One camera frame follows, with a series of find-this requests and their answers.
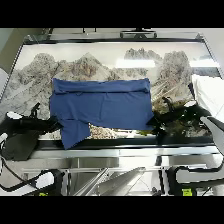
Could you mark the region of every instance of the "white sky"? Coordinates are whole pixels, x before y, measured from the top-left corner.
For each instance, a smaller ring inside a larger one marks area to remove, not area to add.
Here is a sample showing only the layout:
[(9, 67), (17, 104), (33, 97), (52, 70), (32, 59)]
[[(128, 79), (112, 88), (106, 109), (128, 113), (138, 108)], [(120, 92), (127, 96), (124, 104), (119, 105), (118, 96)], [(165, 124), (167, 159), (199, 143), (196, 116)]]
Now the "white sky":
[(117, 59), (124, 58), (125, 52), (130, 48), (146, 51), (152, 50), (164, 57), (165, 53), (172, 51), (184, 51), (189, 60), (198, 59), (200, 56), (209, 55), (203, 43), (178, 43), (178, 42), (126, 42), (126, 43), (59, 43), (25, 45), (15, 65), (15, 69), (22, 69), (30, 64), (35, 55), (48, 53), (55, 58), (55, 61), (75, 61), (89, 52), (103, 65), (113, 68)]

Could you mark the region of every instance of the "white cloth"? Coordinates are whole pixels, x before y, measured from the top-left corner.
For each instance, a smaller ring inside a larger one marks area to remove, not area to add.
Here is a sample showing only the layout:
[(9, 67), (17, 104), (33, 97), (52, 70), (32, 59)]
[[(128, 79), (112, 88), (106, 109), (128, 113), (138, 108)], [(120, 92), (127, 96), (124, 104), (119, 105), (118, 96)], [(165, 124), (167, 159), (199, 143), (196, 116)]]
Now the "white cloth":
[(224, 122), (224, 80), (219, 77), (192, 75), (195, 100), (213, 117)]

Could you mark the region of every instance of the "blue t-shirt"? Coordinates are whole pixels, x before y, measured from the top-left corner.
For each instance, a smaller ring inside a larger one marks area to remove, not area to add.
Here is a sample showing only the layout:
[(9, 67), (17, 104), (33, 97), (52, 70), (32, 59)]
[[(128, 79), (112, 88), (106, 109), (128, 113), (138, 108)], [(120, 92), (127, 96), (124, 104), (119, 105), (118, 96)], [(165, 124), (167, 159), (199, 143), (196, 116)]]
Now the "blue t-shirt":
[(65, 149), (90, 136), (89, 123), (106, 128), (151, 130), (150, 82), (117, 80), (72, 82), (53, 79), (51, 115), (63, 128)]

